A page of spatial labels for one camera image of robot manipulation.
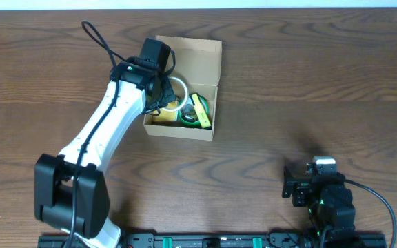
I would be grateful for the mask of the yellow sticky note pad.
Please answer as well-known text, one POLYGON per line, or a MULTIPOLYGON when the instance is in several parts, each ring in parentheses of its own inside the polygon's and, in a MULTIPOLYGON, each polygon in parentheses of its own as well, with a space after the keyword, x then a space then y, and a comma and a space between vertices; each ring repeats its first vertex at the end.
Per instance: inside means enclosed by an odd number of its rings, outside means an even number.
MULTIPOLYGON (((177 100, 168 103, 166 106, 167 109, 174 109, 178 106, 179 102, 177 100)), ((158 116, 153 116, 152 121, 156 123, 168 123, 168 122, 176 122, 178 118, 177 112, 169 112, 164 109, 160 110, 158 116)))

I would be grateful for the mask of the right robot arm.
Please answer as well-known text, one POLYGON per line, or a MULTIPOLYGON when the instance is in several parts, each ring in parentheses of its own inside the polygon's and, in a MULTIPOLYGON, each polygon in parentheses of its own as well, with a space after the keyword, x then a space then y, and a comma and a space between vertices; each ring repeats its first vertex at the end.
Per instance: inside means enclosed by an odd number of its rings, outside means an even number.
POLYGON ((284 167, 283 198, 291 198, 295 207, 306 207, 312 229, 298 238, 299 247, 325 247, 354 237, 356 210, 345 176, 335 164, 309 163, 310 178, 296 178, 284 167))

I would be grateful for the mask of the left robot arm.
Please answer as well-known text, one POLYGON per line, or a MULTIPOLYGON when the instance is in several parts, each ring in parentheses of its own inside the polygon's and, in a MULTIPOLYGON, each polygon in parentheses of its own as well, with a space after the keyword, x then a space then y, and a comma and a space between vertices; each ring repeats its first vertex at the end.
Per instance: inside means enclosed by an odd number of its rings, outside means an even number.
POLYGON ((117 247, 121 229, 108 217, 105 173, 133 120, 175 99, 167 59, 130 57, 112 68, 98 108, 56 156, 42 154, 34 166, 34 216, 69 233, 86 247, 117 247))

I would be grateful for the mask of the brown cardboard box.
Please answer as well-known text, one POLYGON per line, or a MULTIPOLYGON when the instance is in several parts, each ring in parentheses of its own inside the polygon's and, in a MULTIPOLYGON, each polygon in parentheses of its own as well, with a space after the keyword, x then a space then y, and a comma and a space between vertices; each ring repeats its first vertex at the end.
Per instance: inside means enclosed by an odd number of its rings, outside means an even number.
POLYGON ((204 107, 211 127, 203 129, 199 124, 192 127, 181 120, 157 123, 154 117, 144 116, 143 126, 151 136, 188 138, 211 141, 214 136, 218 84, 221 75, 222 41, 185 37, 156 36, 175 52, 176 66, 171 73, 185 82, 190 94, 197 93, 205 99, 204 107))

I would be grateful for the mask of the yellow highlighter pen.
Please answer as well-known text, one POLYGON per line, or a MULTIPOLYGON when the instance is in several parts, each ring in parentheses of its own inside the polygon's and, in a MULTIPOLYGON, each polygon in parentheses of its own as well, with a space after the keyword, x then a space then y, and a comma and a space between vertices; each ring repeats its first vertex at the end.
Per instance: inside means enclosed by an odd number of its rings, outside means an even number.
POLYGON ((194 111, 196 112, 201 128, 210 130, 212 128, 212 124, 210 123, 209 117, 207 115, 207 111, 209 110, 207 101, 197 93, 191 94, 190 98, 192 100, 194 111))

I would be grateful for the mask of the green tape roll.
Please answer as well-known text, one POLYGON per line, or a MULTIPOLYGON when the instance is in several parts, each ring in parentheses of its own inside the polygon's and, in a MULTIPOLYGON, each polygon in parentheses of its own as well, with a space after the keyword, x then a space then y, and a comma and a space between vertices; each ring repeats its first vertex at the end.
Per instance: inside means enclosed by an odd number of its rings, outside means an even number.
POLYGON ((191 96, 188 97, 187 103, 178 112, 178 118, 186 127, 201 128, 198 116, 196 115, 191 96))

